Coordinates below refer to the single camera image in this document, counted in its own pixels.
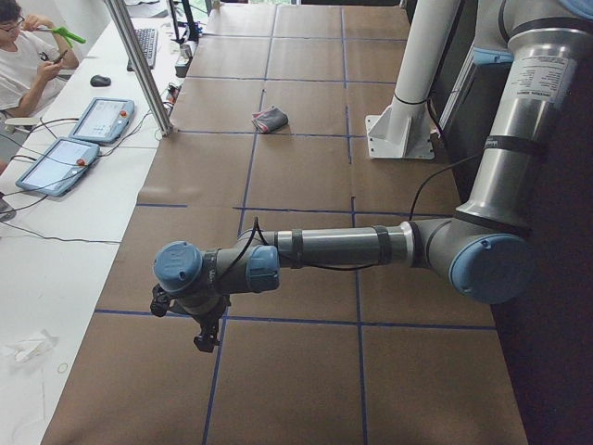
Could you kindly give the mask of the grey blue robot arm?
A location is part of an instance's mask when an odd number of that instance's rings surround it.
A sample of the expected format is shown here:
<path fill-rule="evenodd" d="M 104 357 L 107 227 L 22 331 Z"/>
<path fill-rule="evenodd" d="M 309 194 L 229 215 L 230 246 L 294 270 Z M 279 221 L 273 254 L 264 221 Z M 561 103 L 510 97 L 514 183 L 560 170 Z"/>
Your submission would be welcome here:
<path fill-rule="evenodd" d="M 210 352 L 231 295 L 276 289 L 282 268 L 349 272 L 402 262 L 486 304 L 517 297 L 535 268 L 527 204 L 575 70 L 592 52 L 592 5 L 481 2 L 475 51 L 498 50 L 511 69 L 470 197 L 450 218 L 276 232 L 254 226 L 234 247 L 207 251 L 172 242 L 154 260 L 151 312 L 193 318 L 200 326 L 195 345 Z"/>

